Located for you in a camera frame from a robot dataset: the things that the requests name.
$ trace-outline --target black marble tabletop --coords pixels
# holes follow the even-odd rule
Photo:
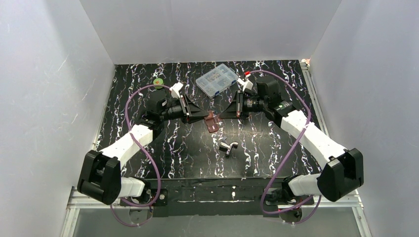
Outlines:
[[[287,80],[312,108],[297,60],[117,65],[97,150],[109,146],[127,133],[124,108],[129,95],[142,86],[152,84],[155,78],[162,78],[168,86],[178,81],[183,82],[185,85],[182,90],[194,103],[204,110],[213,110],[215,114],[222,112],[238,90],[237,84],[213,99],[209,99],[195,84],[195,79],[221,63],[238,75],[261,69],[274,72]],[[250,79],[254,82],[255,77],[251,76]],[[154,88],[133,99],[129,107],[132,118],[137,116],[139,108],[144,107],[144,100],[152,90]],[[292,92],[286,92],[288,97],[296,101]],[[314,109],[311,110],[312,121],[318,126]],[[162,178],[271,177],[295,140],[267,120],[263,113],[252,114],[246,120],[225,119],[219,126],[217,133],[210,134],[203,121],[194,124],[183,124],[178,119],[166,122],[165,130],[147,147]],[[228,142],[239,142],[238,149],[233,150],[229,158],[218,150],[222,137],[227,137]],[[318,172],[315,159],[299,145],[280,176]],[[156,178],[152,165],[142,153],[137,153],[123,168],[122,173],[125,177]]]

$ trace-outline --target robotic arm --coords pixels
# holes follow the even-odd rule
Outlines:
[[[139,151],[131,134],[142,146],[147,146],[162,132],[166,120],[178,118],[183,123],[194,123],[209,116],[186,94],[180,95],[182,86],[178,82],[170,88],[171,98],[167,98],[164,90],[151,92],[146,111],[140,113],[142,116],[129,133],[99,152],[91,150],[86,154],[77,185],[80,193],[107,205],[117,198],[139,197],[142,194],[145,187],[143,180],[121,178],[121,168]]]
[[[256,80],[257,93],[251,90],[253,84],[249,80],[239,83],[243,90],[236,92],[230,106],[221,113],[221,119],[245,119],[249,112],[264,112],[269,120],[295,138],[306,127],[306,116],[291,101],[281,99],[278,82],[272,76]],[[322,172],[286,178],[281,193],[284,201],[302,195],[323,195],[337,201],[363,185],[363,157],[357,149],[346,149],[313,123],[307,125],[300,143],[316,158]]]

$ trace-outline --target transparent plastic container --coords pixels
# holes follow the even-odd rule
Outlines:
[[[196,84],[209,98],[212,98],[236,83],[238,78],[233,70],[220,64],[196,79]]]

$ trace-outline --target white plastic clip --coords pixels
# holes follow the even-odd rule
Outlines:
[[[175,99],[179,99],[180,98],[180,89],[182,89],[183,84],[181,82],[178,82],[176,84],[174,84],[171,88],[170,88],[170,94],[173,98]]]
[[[253,87],[253,83],[250,80],[247,80],[245,84],[243,85],[243,91],[245,91],[245,89],[251,90],[252,87]]]
[[[244,85],[245,84],[245,81],[242,80],[241,78],[238,78],[237,79],[237,83],[240,84],[240,85]]]

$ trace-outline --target purple cable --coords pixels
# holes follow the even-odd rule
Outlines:
[[[161,86],[161,87],[164,87],[164,88],[166,88],[166,89],[170,89],[170,87],[168,87],[167,85],[147,85],[147,86],[145,86],[145,87],[142,87],[142,88],[140,88],[140,89],[138,89],[136,92],[134,92],[129,98],[128,98],[128,100],[126,101],[126,104],[125,104],[125,121],[126,121],[126,124],[128,125],[128,132],[129,132],[129,134],[131,135],[131,138],[132,138],[132,140],[138,145],[138,147],[140,148],[140,150],[145,154],[145,156],[150,160],[150,162],[151,162],[151,164],[153,165],[153,167],[154,167],[154,170],[155,170],[155,172],[156,172],[156,176],[157,176],[157,192],[156,192],[156,196],[153,198],[153,200],[151,200],[149,203],[146,203],[146,204],[136,204],[136,203],[133,203],[133,202],[130,202],[130,201],[128,201],[127,199],[125,199],[125,198],[121,198],[121,200],[123,201],[123,202],[125,202],[126,204],[128,204],[128,205],[131,205],[131,206],[136,206],[136,207],[146,207],[146,206],[151,206],[153,203],[155,203],[156,202],[156,200],[159,198],[159,195],[160,195],[160,189],[161,189],[161,186],[162,186],[162,180],[161,180],[161,177],[160,177],[160,173],[159,173],[159,169],[157,168],[157,165],[156,165],[156,163],[154,162],[154,160],[153,160],[153,158],[151,157],[151,155],[148,153],[148,151],[146,151],[145,149],[144,149],[144,147],[140,144],[140,142],[134,137],[134,135],[132,134],[132,133],[130,133],[131,132],[131,129],[132,129],[132,127],[131,127],[131,121],[129,120],[129,115],[128,115],[128,105],[129,105],[129,103],[131,102],[131,100],[132,100],[132,98],[136,95],[136,94],[138,94],[140,91],[142,91],[142,90],[144,90],[144,89],[147,89],[147,88],[150,88],[150,87],[154,87],[154,86]]]
[[[115,210],[114,210],[114,208],[112,207],[112,205],[110,205],[110,207],[111,207],[112,215],[114,215],[115,219],[116,219],[119,223],[123,224],[124,226],[128,226],[128,227],[138,227],[138,226],[142,226],[142,225],[144,225],[145,223],[149,222],[149,221],[151,220],[151,218],[152,218],[152,216],[151,216],[150,218],[148,218],[147,220],[145,220],[145,221],[144,221],[144,222],[142,222],[142,223],[138,223],[138,224],[128,224],[128,223],[124,222],[123,220],[121,220],[121,219],[117,216],[117,214],[115,213]]]
[[[310,108],[308,108],[308,106],[306,105],[306,103],[304,102],[304,100],[301,98],[301,96],[294,90],[294,88],[282,77],[276,75],[275,73],[269,72],[269,71],[265,71],[265,70],[255,70],[255,71],[251,71],[250,74],[253,73],[266,73],[266,74],[270,74],[276,78],[278,78],[279,80],[281,80],[283,83],[285,83],[286,86],[288,86],[290,88],[290,90],[292,92],[294,92],[294,94],[296,95],[296,97],[298,98],[298,100],[302,103],[303,107],[307,110],[307,122],[305,123],[305,127],[302,129],[301,133],[299,134],[299,136],[297,137],[297,139],[295,140],[295,142],[293,143],[293,145],[291,146],[290,150],[288,151],[288,153],[285,155],[284,160],[281,162],[281,164],[279,165],[278,169],[275,171],[274,175],[272,176],[271,180],[269,180],[268,185],[266,185],[265,190],[263,191],[262,194],[262,198],[260,200],[260,209],[262,210],[263,213],[268,214],[268,215],[274,215],[274,214],[279,214],[279,213],[283,213],[292,209],[295,209],[296,207],[303,205],[304,203],[308,202],[311,198],[313,198],[313,195],[309,196],[308,198],[306,198],[305,200],[303,200],[302,202],[289,207],[289,208],[285,208],[279,211],[265,211],[263,209],[263,202],[265,200],[266,194],[268,193],[268,189],[271,188],[272,184],[274,183],[276,177],[278,177],[279,175],[279,171],[282,169],[282,167],[284,167],[285,162],[288,160],[288,158],[290,157],[291,153],[295,150],[296,146],[298,145],[298,143],[300,142],[301,138],[303,137],[307,125],[310,123],[311,120],[311,111]],[[304,221],[306,221],[308,218],[310,218],[314,212],[317,210],[317,207],[320,204],[320,200],[321,200],[321,196],[319,198],[319,201],[317,202],[316,207],[313,209],[313,211],[310,213],[310,215],[308,215],[307,218],[305,218],[304,220],[301,220],[299,222],[296,222],[295,224],[299,224],[302,223]]]

